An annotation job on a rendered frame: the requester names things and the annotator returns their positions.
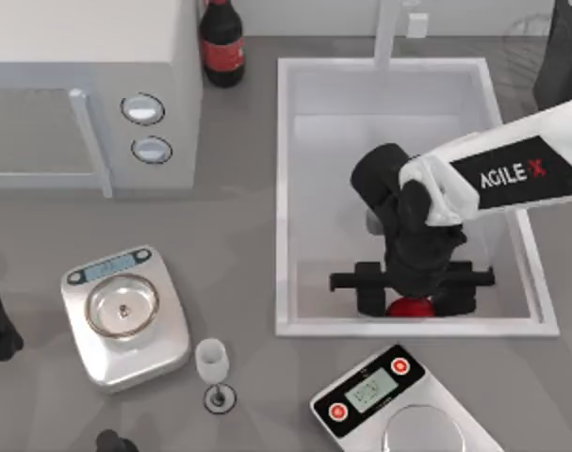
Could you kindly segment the red apple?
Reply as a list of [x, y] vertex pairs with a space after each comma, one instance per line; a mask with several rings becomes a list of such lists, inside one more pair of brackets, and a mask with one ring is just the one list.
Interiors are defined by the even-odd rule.
[[430, 299], [399, 298], [392, 301], [386, 308], [385, 315], [389, 317], [434, 317], [435, 312]]

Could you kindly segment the black and silver kitchen scale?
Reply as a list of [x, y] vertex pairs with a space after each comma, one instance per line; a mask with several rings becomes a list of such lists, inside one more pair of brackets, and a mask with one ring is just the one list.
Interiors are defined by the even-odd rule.
[[341, 452], [505, 452], [399, 344], [327, 385], [309, 408]]

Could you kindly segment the white sink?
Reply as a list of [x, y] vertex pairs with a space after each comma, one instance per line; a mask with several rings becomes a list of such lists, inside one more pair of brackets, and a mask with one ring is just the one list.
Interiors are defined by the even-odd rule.
[[472, 315], [371, 318], [329, 276], [379, 262], [350, 184], [353, 166], [394, 142], [426, 153], [501, 123], [481, 58], [395, 58], [386, 73], [369, 58], [282, 58], [277, 70], [275, 331], [280, 336], [548, 337], [560, 332], [529, 215], [480, 218], [456, 258], [493, 269]]

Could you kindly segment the clear wine glass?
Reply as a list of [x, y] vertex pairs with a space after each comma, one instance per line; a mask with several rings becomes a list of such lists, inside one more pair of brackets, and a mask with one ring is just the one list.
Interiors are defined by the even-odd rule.
[[237, 404], [236, 390], [226, 383], [230, 362], [225, 344], [218, 338], [205, 338], [195, 348], [195, 366], [206, 388], [203, 405], [215, 415], [229, 413]]

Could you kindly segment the tall white tap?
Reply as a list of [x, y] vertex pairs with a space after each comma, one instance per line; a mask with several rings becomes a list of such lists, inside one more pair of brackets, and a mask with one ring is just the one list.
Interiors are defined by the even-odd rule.
[[400, 0], [379, 0], [373, 63], [377, 71], [386, 71], [392, 55]]

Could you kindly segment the dark grey appliance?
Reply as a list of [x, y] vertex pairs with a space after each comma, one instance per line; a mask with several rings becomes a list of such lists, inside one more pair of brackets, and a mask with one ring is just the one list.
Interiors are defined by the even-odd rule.
[[572, 5], [555, 0], [546, 51], [532, 88], [539, 110], [572, 100]]

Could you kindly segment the round microwave knob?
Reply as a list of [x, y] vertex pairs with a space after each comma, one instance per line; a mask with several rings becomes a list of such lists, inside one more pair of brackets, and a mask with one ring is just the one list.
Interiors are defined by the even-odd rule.
[[162, 102], [152, 94], [143, 92], [122, 98], [120, 110], [127, 120], [141, 126], [159, 123], [165, 116]]
[[133, 140], [131, 154], [148, 165], [162, 165], [172, 158], [171, 144], [162, 137], [148, 136]]

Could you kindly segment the small black rounded object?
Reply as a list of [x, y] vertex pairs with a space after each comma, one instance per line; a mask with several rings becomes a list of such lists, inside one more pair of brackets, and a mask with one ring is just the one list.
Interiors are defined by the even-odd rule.
[[139, 452], [139, 449], [117, 431], [104, 429], [95, 439], [95, 452]]

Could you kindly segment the dark bottle with red label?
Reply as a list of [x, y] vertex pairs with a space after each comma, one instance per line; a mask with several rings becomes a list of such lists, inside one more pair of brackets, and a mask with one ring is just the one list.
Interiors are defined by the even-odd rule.
[[232, 0], [204, 0], [199, 24], [202, 65], [208, 81], [229, 89], [245, 73], [243, 22]]

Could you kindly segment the pale microwave oven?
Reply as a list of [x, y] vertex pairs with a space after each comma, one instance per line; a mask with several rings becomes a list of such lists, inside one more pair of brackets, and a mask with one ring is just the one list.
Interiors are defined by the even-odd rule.
[[[113, 197], [185, 191], [194, 184], [203, 78], [197, 0], [0, 0], [0, 189], [102, 189], [68, 92], [89, 95]], [[122, 98], [149, 93], [159, 123], [127, 120]], [[131, 154], [162, 137], [162, 165]]]

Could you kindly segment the small white wall plate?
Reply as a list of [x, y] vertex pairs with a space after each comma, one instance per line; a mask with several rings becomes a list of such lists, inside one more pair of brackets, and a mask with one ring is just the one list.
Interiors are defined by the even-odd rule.
[[429, 14], [414, 12], [408, 15], [406, 37], [408, 39], [424, 39], [428, 36]]

